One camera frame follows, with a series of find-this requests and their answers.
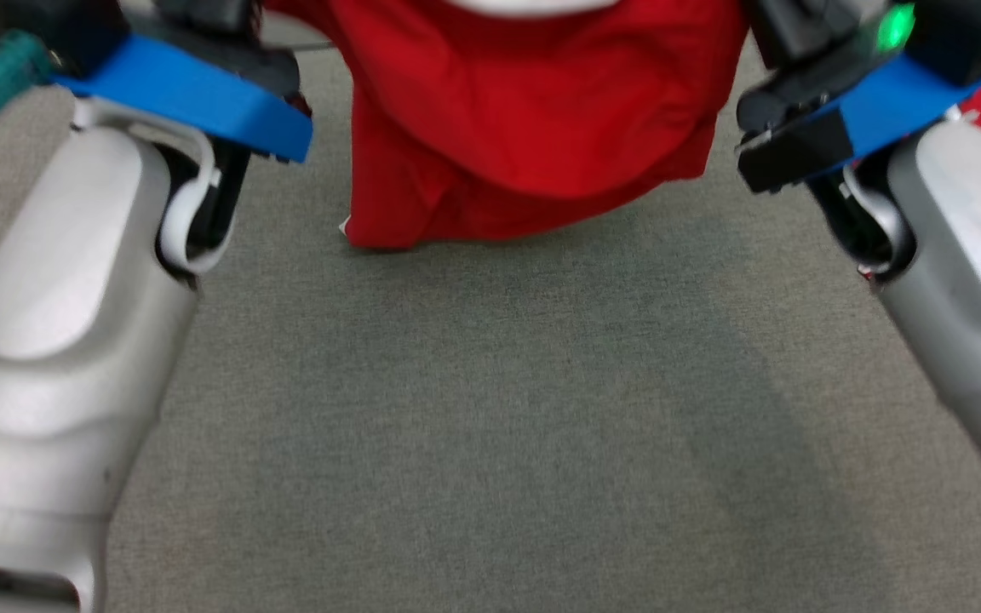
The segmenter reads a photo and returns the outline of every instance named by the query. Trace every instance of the green light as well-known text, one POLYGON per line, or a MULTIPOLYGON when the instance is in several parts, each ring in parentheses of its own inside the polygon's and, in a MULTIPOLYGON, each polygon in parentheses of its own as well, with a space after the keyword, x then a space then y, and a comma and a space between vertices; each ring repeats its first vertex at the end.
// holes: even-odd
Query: green light
POLYGON ((876 32, 876 49, 883 54, 888 51, 902 49, 910 40, 910 33, 915 30, 915 5, 899 4, 888 11, 881 20, 881 28, 876 32))

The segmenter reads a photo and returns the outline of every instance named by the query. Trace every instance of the white cable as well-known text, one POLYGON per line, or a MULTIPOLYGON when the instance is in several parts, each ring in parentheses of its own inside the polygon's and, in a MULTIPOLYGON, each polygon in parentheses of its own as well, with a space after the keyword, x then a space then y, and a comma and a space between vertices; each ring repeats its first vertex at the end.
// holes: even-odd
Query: white cable
POLYGON ((210 272, 218 261, 226 254, 233 228, 237 225, 237 213, 233 213, 226 236, 217 248, 189 255, 187 253, 187 237, 192 229, 192 221, 203 206, 207 192, 211 187, 221 185, 221 171, 215 166, 214 148, 210 146, 207 135, 198 129, 187 127, 174 121, 140 112, 140 110, 124 107, 101 98, 83 98, 74 107, 74 124, 86 129, 105 125, 105 127, 126 129, 132 124, 147 125, 147 127, 162 129, 171 135, 186 137, 195 143, 199 150, 199 172, 194 179, 181 186, 172 197, 169 207, 161 221, 161 232, 158 245, 161 255, 173 267, 181 271, 202 275, 210 272))

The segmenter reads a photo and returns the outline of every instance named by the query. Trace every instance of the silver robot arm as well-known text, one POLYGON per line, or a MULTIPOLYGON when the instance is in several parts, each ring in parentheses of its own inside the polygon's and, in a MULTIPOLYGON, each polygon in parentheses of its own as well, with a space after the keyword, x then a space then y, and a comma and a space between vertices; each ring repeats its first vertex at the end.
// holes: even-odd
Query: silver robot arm
POLYGON ((104 610, 112 513, 198 304, 156 248, 163 155, 133 113, 79 115, 100 117, 0 245, 0 613, 104 610))
POLYGON ((981 129, 935 125, 892 155, 887 183, 918 247, 880 299, 981 449, 981 129))

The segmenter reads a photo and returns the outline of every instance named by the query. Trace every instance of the white fabric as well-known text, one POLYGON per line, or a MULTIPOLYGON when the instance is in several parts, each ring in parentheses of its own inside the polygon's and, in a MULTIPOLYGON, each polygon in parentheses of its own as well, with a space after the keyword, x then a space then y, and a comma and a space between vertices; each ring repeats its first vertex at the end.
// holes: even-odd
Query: white fabric
POLYGON ((447 0, 472 11, 489 16, 513 19, 540 19, 571 13, 606 9, 619 0, 447 0))

